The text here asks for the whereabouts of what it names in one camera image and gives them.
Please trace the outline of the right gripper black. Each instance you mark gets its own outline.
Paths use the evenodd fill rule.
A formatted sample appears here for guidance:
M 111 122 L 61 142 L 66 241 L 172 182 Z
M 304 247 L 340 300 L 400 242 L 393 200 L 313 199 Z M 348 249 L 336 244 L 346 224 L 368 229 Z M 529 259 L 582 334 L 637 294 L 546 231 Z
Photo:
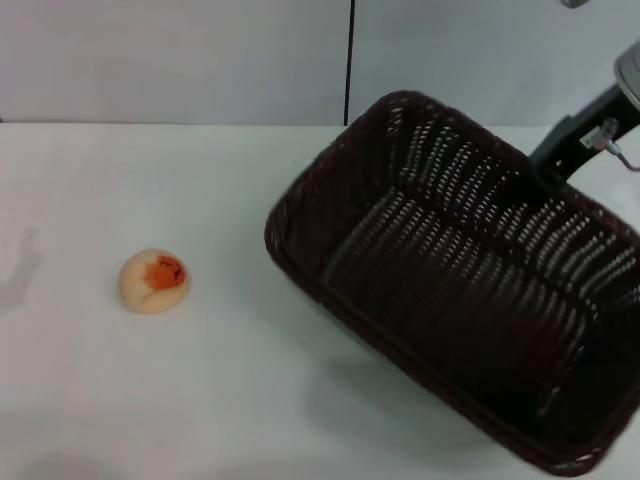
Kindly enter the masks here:
M 542 204 L 579 168 L 639 126 L 639 108 L 618 85 L 564 117 L 529 156 L 524 199 Z

